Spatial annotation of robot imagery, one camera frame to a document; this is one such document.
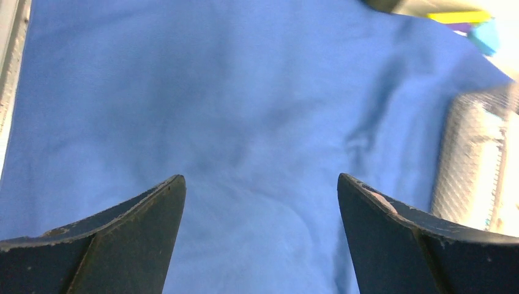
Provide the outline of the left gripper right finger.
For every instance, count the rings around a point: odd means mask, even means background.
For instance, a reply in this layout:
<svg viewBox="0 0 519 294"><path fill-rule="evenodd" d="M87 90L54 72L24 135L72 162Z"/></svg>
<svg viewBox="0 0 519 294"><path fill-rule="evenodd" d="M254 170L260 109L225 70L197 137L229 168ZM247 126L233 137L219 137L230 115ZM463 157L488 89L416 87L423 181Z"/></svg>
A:
<svg viewBox="0 0 519 294"><path fill-rule="evenodd" d="M337 192L361 293L518 292L518 238L440 219L346 173Z"/></svg>

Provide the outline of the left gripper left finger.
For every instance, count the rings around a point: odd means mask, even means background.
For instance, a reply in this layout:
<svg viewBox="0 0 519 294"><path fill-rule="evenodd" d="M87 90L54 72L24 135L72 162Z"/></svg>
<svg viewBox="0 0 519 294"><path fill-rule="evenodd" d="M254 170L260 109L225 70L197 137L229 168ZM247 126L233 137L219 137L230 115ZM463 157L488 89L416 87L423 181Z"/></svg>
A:
<svg viewBox="0 0 519 294"><path fill-rule="evenodd" d="M1 241L1 292L161 293L185 196L174 175L41 236Z"/></svg>

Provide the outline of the wire mesh steel basket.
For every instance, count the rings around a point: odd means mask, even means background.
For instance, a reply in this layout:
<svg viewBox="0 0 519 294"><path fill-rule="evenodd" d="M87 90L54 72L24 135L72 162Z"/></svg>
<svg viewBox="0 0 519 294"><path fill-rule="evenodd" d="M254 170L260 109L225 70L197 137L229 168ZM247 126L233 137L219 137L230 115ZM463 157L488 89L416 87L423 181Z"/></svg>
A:
<svg viewBox="0 0 519 294"><path fill-rule="evenodd" d="M457 96L446 119L433 215L518 236L518 83Z"/></svg>

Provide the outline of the blue surgical drape cloth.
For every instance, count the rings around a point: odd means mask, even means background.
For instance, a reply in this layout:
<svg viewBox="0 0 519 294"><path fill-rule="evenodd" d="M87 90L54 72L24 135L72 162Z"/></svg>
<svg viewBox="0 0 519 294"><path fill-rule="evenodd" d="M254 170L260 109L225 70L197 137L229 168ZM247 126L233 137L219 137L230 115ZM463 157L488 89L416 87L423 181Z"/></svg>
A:
<svg viewBox="0 0 519 294"><path fill-rule="evenodd" d="M357 293L338 175L427 209L452 98L508 82L360 1L34 1L1 238L182 174L165 293Z"/></svg>

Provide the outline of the white blue wedge block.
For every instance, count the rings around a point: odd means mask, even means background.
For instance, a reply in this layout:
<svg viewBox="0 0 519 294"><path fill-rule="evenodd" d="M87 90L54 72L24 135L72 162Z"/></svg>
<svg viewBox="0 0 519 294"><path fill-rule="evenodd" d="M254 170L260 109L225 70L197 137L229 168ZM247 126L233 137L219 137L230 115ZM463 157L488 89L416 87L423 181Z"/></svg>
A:
<svg viewBox="0 0 519 294"><path fill-rule="evenodd" d="M467 38L485 55L494 56L500 48L497 26L494 18L474 26Z"/></svg>

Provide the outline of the yellow green block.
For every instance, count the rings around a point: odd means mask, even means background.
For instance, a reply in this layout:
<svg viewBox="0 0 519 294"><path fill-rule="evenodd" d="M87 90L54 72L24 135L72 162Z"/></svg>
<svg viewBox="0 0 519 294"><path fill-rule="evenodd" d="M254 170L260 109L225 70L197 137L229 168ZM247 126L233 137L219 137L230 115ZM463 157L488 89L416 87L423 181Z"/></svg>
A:
<svg viewBox="0 0 519 294"><path fill-rule="evenodd" d="M484 10L428 13L426 14L426 17L443 24L478 24L488 21L492 18L490 13Z"/></svg>

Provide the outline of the aluminium frame rail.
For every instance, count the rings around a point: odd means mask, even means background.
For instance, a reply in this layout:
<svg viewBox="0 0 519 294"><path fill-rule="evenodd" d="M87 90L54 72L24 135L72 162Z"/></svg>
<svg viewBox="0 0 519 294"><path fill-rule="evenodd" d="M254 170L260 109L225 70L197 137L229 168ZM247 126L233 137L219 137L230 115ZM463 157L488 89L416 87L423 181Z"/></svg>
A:
<svg viewBox="0 0 519 294"><path fill-rule="evenodd" d="M10 138L31 0L1 0L1 167Z"/></svg>

